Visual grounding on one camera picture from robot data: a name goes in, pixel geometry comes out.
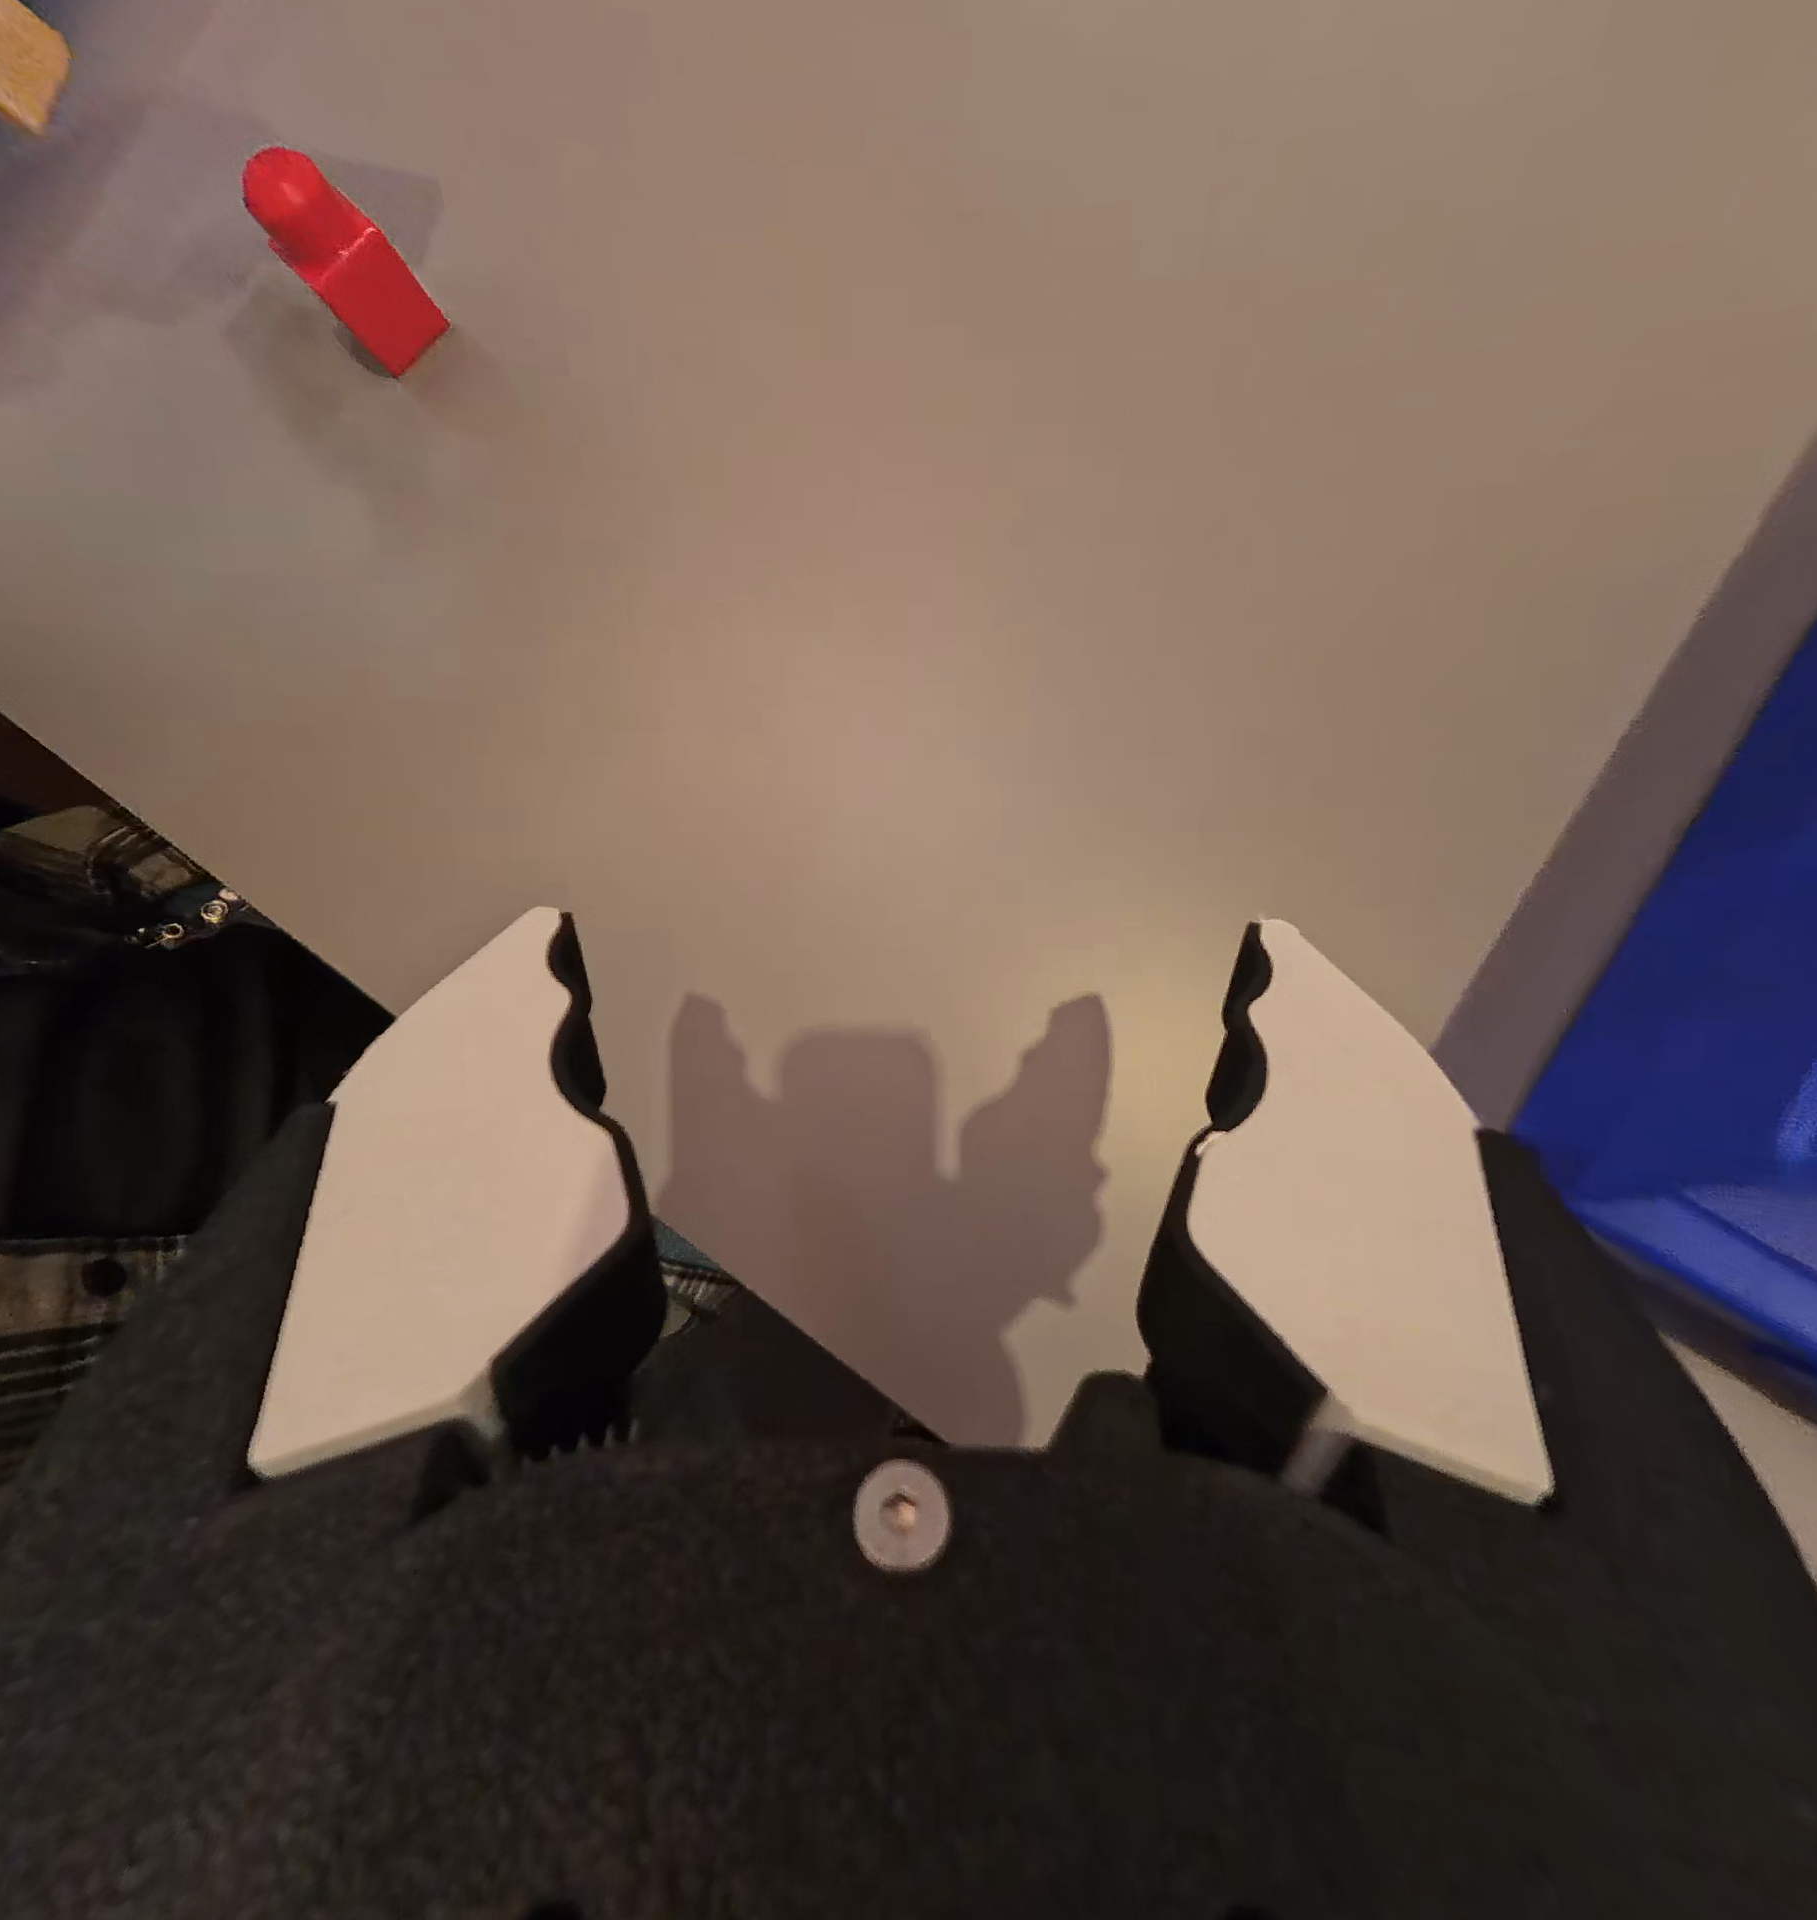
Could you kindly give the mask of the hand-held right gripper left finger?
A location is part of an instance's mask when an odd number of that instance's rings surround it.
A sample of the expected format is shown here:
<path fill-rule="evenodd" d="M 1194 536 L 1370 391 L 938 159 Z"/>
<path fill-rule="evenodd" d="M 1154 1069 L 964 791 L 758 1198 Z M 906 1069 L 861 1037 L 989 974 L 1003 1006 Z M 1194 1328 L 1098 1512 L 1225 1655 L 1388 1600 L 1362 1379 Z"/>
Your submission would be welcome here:
<path fill-rule="evenodd" d="M 248 1472 L 428 1428 L 536 1455 L 597 1438 L 663 1325 L 631 1141 L 571 915 L 496 934 L 328 1102 Z"/>

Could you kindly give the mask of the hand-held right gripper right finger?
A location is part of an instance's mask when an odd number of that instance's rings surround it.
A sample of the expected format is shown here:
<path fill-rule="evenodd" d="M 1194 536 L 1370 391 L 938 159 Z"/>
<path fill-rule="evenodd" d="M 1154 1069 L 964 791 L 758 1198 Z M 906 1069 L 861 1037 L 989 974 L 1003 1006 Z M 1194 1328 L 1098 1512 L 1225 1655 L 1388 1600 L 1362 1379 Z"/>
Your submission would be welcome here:
<path fill-rule="evenodd" d="M 1374 1450 L 1543 1503 L 1553 1470 L 1478 1128 L 1430 1050 L 1258 916 L 1204 1107 L 1137 1295 L 1166 1443 L 1306 1495 Z"/>

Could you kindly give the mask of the blue plastic bin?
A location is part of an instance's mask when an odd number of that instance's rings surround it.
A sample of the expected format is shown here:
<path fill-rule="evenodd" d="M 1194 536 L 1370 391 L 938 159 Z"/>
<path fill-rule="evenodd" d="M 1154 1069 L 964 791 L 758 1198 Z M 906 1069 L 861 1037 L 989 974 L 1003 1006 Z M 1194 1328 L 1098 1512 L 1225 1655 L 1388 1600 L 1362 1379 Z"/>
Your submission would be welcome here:
<path fill-rule="evenodd" d="M 1817 618 L 1514 1133 L 1688 1321 L 1817 1402 Z"/>

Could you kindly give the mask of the yellow mega block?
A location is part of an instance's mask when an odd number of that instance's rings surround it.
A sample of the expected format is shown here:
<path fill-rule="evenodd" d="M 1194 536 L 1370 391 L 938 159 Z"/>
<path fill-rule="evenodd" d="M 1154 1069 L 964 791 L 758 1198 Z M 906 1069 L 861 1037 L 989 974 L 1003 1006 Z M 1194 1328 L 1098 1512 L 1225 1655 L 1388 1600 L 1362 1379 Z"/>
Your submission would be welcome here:
<path fill-rule="evenodd" d="M 0 1 L 0 119 L 44 135 L 70 76 L 64 36 L 22 1 Z"/>

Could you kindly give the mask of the red mega block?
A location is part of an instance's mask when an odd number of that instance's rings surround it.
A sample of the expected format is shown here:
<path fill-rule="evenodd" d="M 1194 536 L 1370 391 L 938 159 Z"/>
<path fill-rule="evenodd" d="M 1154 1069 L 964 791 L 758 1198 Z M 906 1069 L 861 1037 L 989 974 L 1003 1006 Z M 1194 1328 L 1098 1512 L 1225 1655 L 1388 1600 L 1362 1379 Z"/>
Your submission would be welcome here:
<path fill-rule="evenodd" d="M 388 377 L 410 373 L 448 332 L 448 316 L 388 233 L 315 159 L 290 149 L 248 154 L 242 200 L 275 257 Z"/>

